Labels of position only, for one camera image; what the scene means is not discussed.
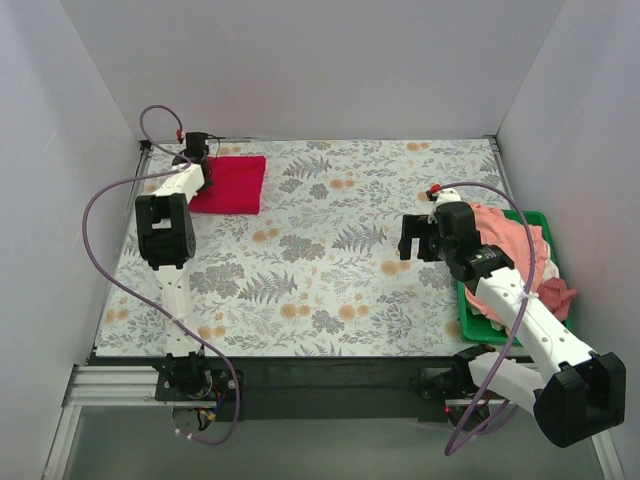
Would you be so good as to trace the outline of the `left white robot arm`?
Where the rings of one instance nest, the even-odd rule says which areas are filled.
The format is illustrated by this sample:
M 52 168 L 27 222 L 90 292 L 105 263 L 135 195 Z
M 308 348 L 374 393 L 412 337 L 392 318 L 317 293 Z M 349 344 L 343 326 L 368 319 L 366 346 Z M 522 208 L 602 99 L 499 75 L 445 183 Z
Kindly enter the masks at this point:
M 196 253 L 189 203 L 211 184 L 207 135 L 187 133 L 182 154 L 191 165 L 176 157 L 172 163 L 175 173 L 153 193 L 135 201 L 139 252 L 160 289 L 161 307 L 169 313 L 165 353 L 171 360 L 197 358 L 205 353 L 204 346 L 194 338 L 197 327 L 187 263 Z

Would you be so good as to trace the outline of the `magenta red t-shirt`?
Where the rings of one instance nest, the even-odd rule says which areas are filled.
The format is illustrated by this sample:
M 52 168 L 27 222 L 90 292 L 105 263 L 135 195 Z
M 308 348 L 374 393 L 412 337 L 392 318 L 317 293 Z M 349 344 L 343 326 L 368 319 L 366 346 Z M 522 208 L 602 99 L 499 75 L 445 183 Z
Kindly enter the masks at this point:
M 212 184 L 189 202 L 198 214 L 258 215 L 266 173 L 264 156 L 223 156 L 208 159 Z

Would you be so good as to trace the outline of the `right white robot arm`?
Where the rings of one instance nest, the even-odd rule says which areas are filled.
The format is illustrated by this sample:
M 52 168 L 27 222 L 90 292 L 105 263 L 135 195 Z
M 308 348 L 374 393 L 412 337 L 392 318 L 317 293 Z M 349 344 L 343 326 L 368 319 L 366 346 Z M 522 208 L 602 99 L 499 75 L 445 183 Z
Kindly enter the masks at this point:
M 443 261 L 453 278 L 487 304 L 525 348 L 534 369 L 489 345 L 463 350 L 445 373 L 464 397 L 485 391 L 531 413 L 542 433 L 565 448 L 623 423 L 626 367 L 613 353 L 599 354 L 567 330 L 526 287 L 513 260 L 484 244 L 474 213 L 462 201 L 429 215 L 406 215 L 398 244 L 401 259 Z

